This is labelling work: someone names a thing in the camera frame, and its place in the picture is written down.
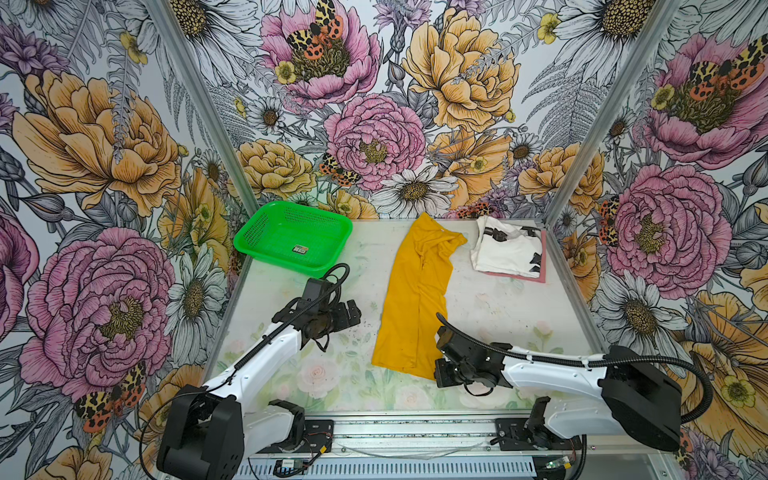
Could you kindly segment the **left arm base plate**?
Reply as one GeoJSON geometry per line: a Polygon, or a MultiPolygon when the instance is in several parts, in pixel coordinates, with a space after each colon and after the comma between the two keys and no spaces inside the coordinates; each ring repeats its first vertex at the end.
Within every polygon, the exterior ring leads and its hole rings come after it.
{"type": "Polygon", "coordinates": [[[314,455],[325,448],[331,452],[335,422],[330,419],[310,419],[304,422],[301,433],[291,433],[287,440],[272,444],[260,450],[260,454],[310,454],[314,455]]]}

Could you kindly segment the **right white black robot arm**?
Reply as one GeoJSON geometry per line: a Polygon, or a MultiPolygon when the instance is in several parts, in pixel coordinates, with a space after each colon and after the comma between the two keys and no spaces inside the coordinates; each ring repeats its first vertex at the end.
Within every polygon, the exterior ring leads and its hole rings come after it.
{"type": "Polygon", "coordinates": [[[613,345],[605,354],[544,354],[507,343],[487,344],[437,317],[438,387],[534,389],[541,392],[524,423],[523,440],[548,449],[555,440],[625,434],[673,452],[681,427],[702,417],[714,399],[709,376],[676,357],[639,355],[613,345]]]}

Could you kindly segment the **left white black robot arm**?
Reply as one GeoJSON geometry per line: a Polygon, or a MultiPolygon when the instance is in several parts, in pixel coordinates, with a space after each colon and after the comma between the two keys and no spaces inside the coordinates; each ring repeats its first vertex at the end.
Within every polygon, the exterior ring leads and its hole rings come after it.
{"type": "Polygon", "coordinates": [[[330,336],[356,326],[361,311],[342,299],[346,263],[307,280],[301,296],[275,313],[255,345],[202,386],[185,385],[151,413],[166,423],[155,467],[176,479],[231,479],[241,463],[265,450],[294,452],[307,443],[305,410],[272,400],[256,413],[247,407],[268,381],[307,344],[321,351],[330,336]]]}

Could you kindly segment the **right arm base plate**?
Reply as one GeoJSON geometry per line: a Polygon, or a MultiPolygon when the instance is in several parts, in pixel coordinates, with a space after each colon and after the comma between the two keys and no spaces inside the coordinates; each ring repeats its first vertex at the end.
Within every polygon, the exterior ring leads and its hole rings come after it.
{"type": "Polygon", "coordinates": [[[579,450],[582,441],[579,436],[564,439],[551,433],[543,426],[529,428],[528,419],[522,417],[497,418],[495,433],[490,440],[492,446],[501,451],[555,451],[579,450]]]}

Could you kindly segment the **yellow t-shirt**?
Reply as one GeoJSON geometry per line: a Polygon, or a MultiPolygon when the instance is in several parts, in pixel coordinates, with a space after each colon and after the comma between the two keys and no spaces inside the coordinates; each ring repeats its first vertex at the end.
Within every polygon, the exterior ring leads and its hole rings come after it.
{"type": "Polygon", "coordinates": [[[466,238],[421,214],[401,243],[389,278],[372,364],[432,380],[442,357],[435,335],[447,315],[451,256],[466,238]]]}

